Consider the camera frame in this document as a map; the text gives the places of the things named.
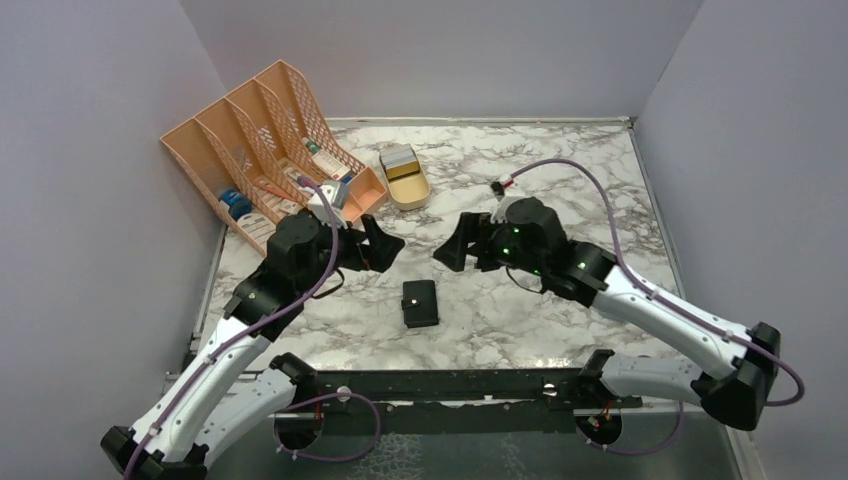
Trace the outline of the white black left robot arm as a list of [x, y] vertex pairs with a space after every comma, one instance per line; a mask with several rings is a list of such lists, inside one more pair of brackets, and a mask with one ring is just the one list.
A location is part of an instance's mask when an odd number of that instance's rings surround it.
[[218, 456], [262, 419], [327, 400], [316, 370], [292, 354], [276, 358], [247, 392], [230, 402], [224, 397], [329, 276], [391, 267], [404, 240], [384, 232], [371, 215], [361, 221], [361, 229], [344, 221], [328, 225], [302, 211], [277, 225], [265, 259], [236, 287], [182, 375], [132, 426], [114, 426], [102, 438], [124, 478], [203, 479]]

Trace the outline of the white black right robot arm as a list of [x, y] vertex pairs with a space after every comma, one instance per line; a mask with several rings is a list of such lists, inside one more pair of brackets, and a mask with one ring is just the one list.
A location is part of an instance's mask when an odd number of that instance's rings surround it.
[[577, 380], [579, 398], [650, 396], [700, 406], [720, 423], [754, 430], [778, 374], [781, 334], [712, 315], [623, 267], [610, 251], [568, 238], [555, 211], [533, 197], [503, 201], [495, 214], [463, 212], [433, 257], [461, 272], [536, 275], [544, 291], [633, 324], [684, 355], [682, 361], [596, 354]]

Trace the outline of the black leather card holder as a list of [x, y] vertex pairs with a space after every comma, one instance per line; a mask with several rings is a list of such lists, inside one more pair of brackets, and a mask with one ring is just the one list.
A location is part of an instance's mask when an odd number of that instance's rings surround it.
[[435, 281], [405, 281], [402, 284], [401, 310], [407, 328], [438, 325], [440, 316]]

